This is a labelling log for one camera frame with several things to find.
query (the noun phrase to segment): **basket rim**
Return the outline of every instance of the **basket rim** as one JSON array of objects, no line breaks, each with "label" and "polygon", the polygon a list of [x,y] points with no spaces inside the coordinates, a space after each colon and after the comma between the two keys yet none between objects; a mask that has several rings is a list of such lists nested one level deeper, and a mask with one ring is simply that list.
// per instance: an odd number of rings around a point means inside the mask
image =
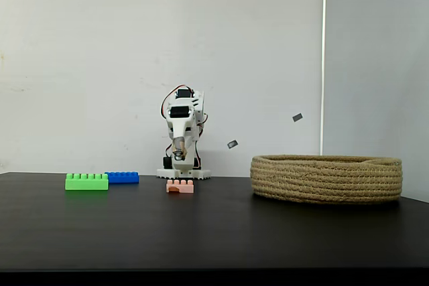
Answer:
[{"label": "basket rim", "polygon": [[272,164],[332,164],[332,165],[401,165],[394,157],[361,157],[351,155],[258,155],[252,161]]}]

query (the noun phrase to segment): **lego brick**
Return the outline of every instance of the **lego brick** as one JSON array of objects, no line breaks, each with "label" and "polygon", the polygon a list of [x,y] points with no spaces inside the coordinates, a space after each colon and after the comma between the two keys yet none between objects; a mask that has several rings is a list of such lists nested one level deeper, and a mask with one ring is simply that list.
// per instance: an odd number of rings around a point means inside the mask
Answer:
[{"label": "lego brick", "polygon": [[109,176],[110,184],[138,184],[137,172],[105,172]]},{"label": "lego brick", "polygon": [[167,192],[180,192],[181,194],[193,194],[194,182],[192,180],[167,180]]},{"label": "lego brick", "polygon": [[68,173],[66,176],[66,190],[108,190],[107,174]]}]

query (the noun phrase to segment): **green lego brick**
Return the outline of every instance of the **green lego brick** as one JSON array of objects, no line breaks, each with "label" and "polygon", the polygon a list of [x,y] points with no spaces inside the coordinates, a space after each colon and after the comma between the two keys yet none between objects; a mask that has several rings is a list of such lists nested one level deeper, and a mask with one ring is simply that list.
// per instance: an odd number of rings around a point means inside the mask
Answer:
[{"label": "green lego brick", "polygon": [[107,174],[71,174],[66,176],[66,190],[108,190],[109,176]]}]

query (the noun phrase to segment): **black table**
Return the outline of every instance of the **black table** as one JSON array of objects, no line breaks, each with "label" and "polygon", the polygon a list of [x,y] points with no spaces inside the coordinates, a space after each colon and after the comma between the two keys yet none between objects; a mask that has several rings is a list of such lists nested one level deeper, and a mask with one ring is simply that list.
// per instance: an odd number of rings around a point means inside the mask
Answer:
[{"label": "black table", "polygon": [[64,180],[64,174],[0,175],[3,278],[344,285],[410,284],[428,273],[423,202],[282,202],[253,195],[249,178],[194,181],[194,194],[167,194],[166,181],[152,176],[106,192],[66,192]]}]

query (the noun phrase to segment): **rope basket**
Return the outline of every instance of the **rope basket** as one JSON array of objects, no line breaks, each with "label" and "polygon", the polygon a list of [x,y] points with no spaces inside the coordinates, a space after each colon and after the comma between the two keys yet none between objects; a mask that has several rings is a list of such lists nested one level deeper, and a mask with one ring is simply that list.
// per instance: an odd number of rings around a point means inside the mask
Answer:
[{"label": "rope basket", "polygon": [[314,204],[377,204],[399,199],[402,162],[386,157],[262,155],[250,177],[255,194]]}]

